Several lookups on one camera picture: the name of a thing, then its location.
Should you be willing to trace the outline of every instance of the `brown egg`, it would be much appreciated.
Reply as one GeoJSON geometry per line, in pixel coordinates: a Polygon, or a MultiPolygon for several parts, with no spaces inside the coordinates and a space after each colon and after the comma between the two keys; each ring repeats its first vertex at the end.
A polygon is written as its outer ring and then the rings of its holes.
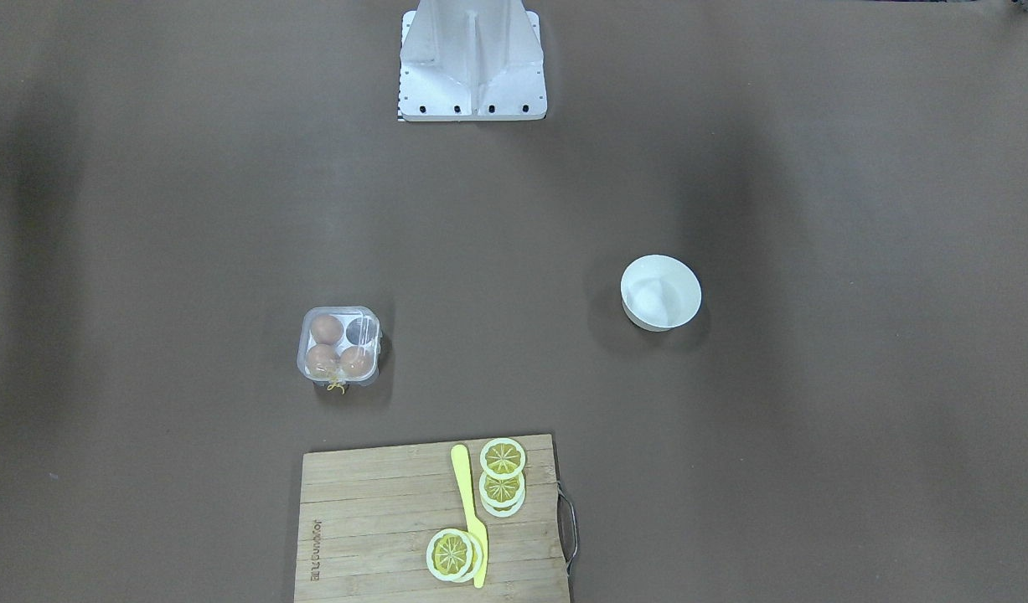
{"type": "Polygon", "coordinates": [[[316,343],[327,343],[333,346],[342,339],[342,324],[337,317],[331,314],[320,314],[315,317],[309,325],[309,333],[314,336],[316,343]]]}
{"type": "Polygon", "coordinates": [[[372,370],[375,359],[372,351],[365,350],[361,346],[350,346],[342,350],[342,355],[338,359],[338,366],[342,368],[342,373],[346,379],[363,378],[372,370]]]}
{"type": "Polygon", "coordinates": [[[314,377],[334,377],[338,354],[327,343],[316,344],[305,352],[305,367],[314,377]]]}

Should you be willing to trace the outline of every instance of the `white bowl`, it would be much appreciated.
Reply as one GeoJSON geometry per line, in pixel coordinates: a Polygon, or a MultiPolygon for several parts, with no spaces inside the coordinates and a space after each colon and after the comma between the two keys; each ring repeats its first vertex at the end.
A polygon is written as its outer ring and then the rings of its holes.
{"type": "Polygon", "coordinates": [[[696,274],[673,257],[637,257],[622,274],[622,308],[640,329],[662,332],[685,325],[701,301],[696,274]]]}

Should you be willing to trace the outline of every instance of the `white metal bracket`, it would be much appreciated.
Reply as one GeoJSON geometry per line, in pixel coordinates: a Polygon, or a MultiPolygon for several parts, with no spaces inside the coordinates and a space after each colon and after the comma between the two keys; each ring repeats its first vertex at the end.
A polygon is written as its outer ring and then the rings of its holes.
{"type": "Polygon", "coordinates": [[[543,119],[540,39],[521,0],[420,0],[402,16],[399,119],[543,119]]]}

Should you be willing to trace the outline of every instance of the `metal handle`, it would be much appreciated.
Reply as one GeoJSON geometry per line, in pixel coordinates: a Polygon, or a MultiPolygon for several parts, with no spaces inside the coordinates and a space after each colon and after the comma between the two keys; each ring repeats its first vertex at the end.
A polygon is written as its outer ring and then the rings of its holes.
{"type": "Polygon", "coordinates": [[[574,508],[574,502],[570,500],[570,496],[566,496],[566,492],[562,489],[562,482],[557,483],[559,485],[559,502],[564,501],[566,506],[570,507],[570,535],[574,538],[574,551],[566,557],[566,542],[562,541],[563,530],[559,530],[559,540],[562,544],[562,557],[566,558],[566,576],[571,576],[573,572],[574,559],[578,558],[578,550],[580,549],[580,537],[578,535],[578,511],[574,508]]]}

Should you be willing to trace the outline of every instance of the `citrus slice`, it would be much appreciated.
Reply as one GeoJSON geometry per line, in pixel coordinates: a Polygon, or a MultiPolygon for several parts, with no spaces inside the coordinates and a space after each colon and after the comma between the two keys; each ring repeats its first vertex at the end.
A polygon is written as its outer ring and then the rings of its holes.
{"type": "Polygon", "coordinates": [[[524,504],[524,496],[521,496],[521,499],[517,500],[514,506],[510,506],[509,508],[495,508],[490,504],[484,504],[483,510],[490,513],[490,515],[494,515],[495,518],[509,518],[514,513],[521,511],[521,504],[524,504]]]}
{"type": "Polygon", "coordinates": [[[469,537],[469,541],[473,543],[473,566],[468,572],[465,572],[465,576],[453,580],[456,582],[465,582],[476,577],[476,572],[480,571],[480,565],[483,565],[483,545],[480,544],[479,539],[477,539],[473,534],[465,532],[465,535],[469,537]]]}
{"type": "Polygon", "coordinates": [[[443,581],[453,581],[465,576],[473,564],[473,544],[469,535],[461,530],[440,530],[428,543],[425,553],[428,571],[443,581]]]}
{"type": "Polygon", "coordinates": [[[524,497],[524,474],[495,480],[480,474],[480,502],[494,508],[509,508],[524,497]]]}
{"type": "Polygon", "coordinates": [[[483,473],[495,480],[513,478],[524,469],[524,449],[509,438],[495,438],[480,451],[483,473]]]}

